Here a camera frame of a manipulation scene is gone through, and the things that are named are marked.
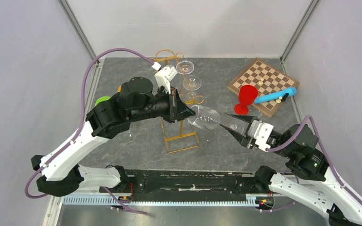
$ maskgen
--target blue tube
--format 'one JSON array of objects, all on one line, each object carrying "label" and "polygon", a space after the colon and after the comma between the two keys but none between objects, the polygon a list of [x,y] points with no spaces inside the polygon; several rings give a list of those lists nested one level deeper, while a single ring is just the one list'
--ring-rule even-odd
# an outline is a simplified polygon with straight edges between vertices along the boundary
[{"label": "blue tube", "polygon": [[279,97],[284,97],[284,95],[286,93],[288,93],[288,97],[291,97],[293,95],[296,94],[296,88],[295,87],[290,87],[290,88],[286,88],[280,92],[276,92],[276,93],[271,93],[262,97],[258,97],[256,98],[255,102],[253,102],[254,104],[259,104],[259,103],[263,103],[266,101],[270,101],[270,100],[275,100],[278,99]]}]

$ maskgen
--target cable connector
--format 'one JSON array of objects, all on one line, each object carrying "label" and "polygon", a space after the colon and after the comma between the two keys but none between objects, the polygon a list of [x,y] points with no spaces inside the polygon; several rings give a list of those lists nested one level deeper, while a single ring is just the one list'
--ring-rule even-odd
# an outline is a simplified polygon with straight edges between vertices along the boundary
[{"label": "cable connector", "polygon": [[156,71],[159,71],[161,67],[162,66],[158,62],[155,62],[152,65],[152,68],[155,69]]}]

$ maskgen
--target gray tabletop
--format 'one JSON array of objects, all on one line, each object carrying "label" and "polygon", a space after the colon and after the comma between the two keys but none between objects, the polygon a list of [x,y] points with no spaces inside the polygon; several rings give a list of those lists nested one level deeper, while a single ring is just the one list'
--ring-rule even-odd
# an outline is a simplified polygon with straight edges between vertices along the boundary
[{"label": "gray tabletop", "polygon": [[[233,113],[238,97],[227,89],[228,83],[235,78],[253,59],[249,58],[189,58],[195,65],[191,75],[198,76],[202,87],[198,95],[204,97],[202,105],[211,107],[220,113]],[[264,61],[281,69],[279,59]],[[94,102],[101,96],[112,96],[118,87],[132,77],[143,76],[154,84],[153,69],[139,58],[106,58],[102,74],[95,93]],[[177,75],[173,86],[182,86],[182,77]],[[255,109],[249,108],[249,115],[256,115],[264,122],[274,125],[274,129],[283,132],[296,124],[292,102],[288,99],[271,118]],[[179,131],[179,124],[165,123],[166,132]],[[256,171],[261,165],[267,165],[277,171],[285,170],[286,159],[259,149],[246,149],[224,129],[196,129],[200,145],[198,148],[168,154],[165,148],[159,119],[149,119],[131,124],[130,132],[117,135],[112,140],[87,155],[81,164],[102,168],[109,164],[121,165],[126,169],[159,170],[220,170],[220,171]],[[172,149],[191,145],[195,140],[186,138],[182,142],[171,144]]]}]

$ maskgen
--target checkered board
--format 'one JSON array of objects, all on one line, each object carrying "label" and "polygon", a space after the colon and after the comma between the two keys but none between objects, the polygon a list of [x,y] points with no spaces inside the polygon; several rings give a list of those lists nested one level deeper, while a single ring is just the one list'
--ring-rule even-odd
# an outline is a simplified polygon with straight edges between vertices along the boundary
[{"label": "checkered board", "polygon": [[[261,78],[264,79],[263,85],[258,84]],[[228,84],[227,88],[238,95],[239,89],[244,85],[256,87],[259,91],[259,97],[261,97],[289,87],[296,88],[299,82],[275,69],[263,60],[255,58],[249,66]],[[272,117],[283,103],[284,102],[277,103],[275,100],[271,100],[253,106],[268,117]]]}]

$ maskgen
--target purple cable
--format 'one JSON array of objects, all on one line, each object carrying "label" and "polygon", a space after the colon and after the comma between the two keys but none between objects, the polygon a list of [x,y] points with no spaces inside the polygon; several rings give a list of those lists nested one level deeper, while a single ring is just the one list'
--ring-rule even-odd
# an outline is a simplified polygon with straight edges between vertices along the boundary
[{"label": "purple cable", "polygon": [[[294,175],[294,176],[295,176],[295,178],[296,178],[296,182],[299,184],[299,179],[298,179],[298,177],[297,177],[296,175]],[[290,207],[290,206],[292,206],[292,205],[294,205],[294,204],[295,204],[295,200],[292,200],[290,203],[288,203],[287,205],[285,205],[285,206],[283,206],[283,207],[279,207],[279,208],[276,208],[276,209],[273,209],[273,210],[262,210],[261,213],[262,213],[262,212],[264,212],[264,213],[277,212],[277,211],[286,209],[286,208],[288,208],[288,207]]]},{"label": "purple cable", "polygon": [[109,188],[107,187],[103,187],[103,189],[105,189],[107,191],[107,193],[109,193],[109,195],[118,203],[120,204],[125,210],[124,211],[127,211],[127,212],[131,212],[131,213],[139,213],[139,214],[148,214],[147,212],[143,212],[143,211],[138,211],[138,210],[133,210],[131,209],[130,207],[124,205],[124,203],[120,200],[118,200],[116,198],[115,195],[113,195],[113,193],[110,192]]},{"label": "purple cable", "polygon": [[276,151],[279,151],[285,147],[287,147],[289,144],[291,144],[297,137],[297,135],[299,135],[299,133],[302,131],[303,129],[303,126],[306,124],[306,122],[310,120],[312,126],[313,126],[313,130],[314,130],[314,133],[315,135],[318,137],[319,141],[319,145],[320,145],[320,149],[322,150],[322,153],[324,154],[325,158],[327,159],[328,161],[328,165],[329,167],[331,168],[331,171],[332,171],[332,174],[334,175],[334,177],[337,179],[339,185],[341,185],[341,187],[343,187],[356,201],[358,201],[360,203],[360,205],[362,206],[362,200],[357,197],[356,194],[354,194],[352,192],[352,190],[350,190],[348,187],[345,187],[344,183],[342,182],[342,180],[339,178],[339,175],[337,174],[337,170],[335,169],[334,167],[334,164],[332,164],[332,161],[330,159],[330,157],[328,156],[328,153],[327,151],[325,150],[324,148],[324,145],[322,144],[322,141],[320,139],[320,135],[318,133],[318,130],[317,130],[317,127],[316,127],[316,124],[314,123],[314,119],[311,115],[307,115],[302,123],[299,125],[299,127],[297,128],[296,132],[283,144],[281,144],[280,146],[278,147],[275,147],[275,148],[270,148],[270,149],[267,149],[266,151],[268,152],[276,152]]},{"label": "purple cable", "polygon": [[[79,136],[79,134],[81,133],[83,127],[84,127],[84,121],[85,121],[85,86],[87,83],[87,78],[88,78],[88,74],[90,73],[92,67],[94,66],[94,64],[104,55],[108,54],[108,53],[112,53],[112,52],[116,52],[116,51],[125,51],[125,52],[129,52],[129,53],[133,53],[139,57],[141,57],[142,59],[148,61],[151,65],[153,65],[153,61],[149,60],[147,57],[145,57],[144,55],[135,52],[134,50],[131,49],[127,49],[127,48],[113,48],[113,49],[109,49],[101,54],[99,54],[98,56],[96,56],[92,62],[90,63],[90,65],[88,65],[87,70],[85,71],[84,74],[84,79],[82,80],[82,86],[81,86],[81,119],[80,119],[80,124],[78,125],[78,129],[77,132],[74,134],[74,136],[71,138],[71,141],[75,141],[76,138]],[[65,144],[62,148],[59,149],[59,151],[57,151],[55,154],[53,154],[52,157],[50,157],[45,164],[49,165],[49,163],[51,163],[58,155],[60,155],[63,151],[66,150],[66,148],[68,148],[70,146],[70,142]],[[40,194],[40,195],[31,195],[28,192],[28,188],[30,187],[31,182],[34,180],[34,178],[44,169],[44,167],[40,167],[37,171],[35,171],[30,179],[28,179],[27,183],[25,184],[25,188],[24,188],[24,193],[25,195],[30,198],[30,199],[39,199],[42,197],[47,196],[48,194]]]}]

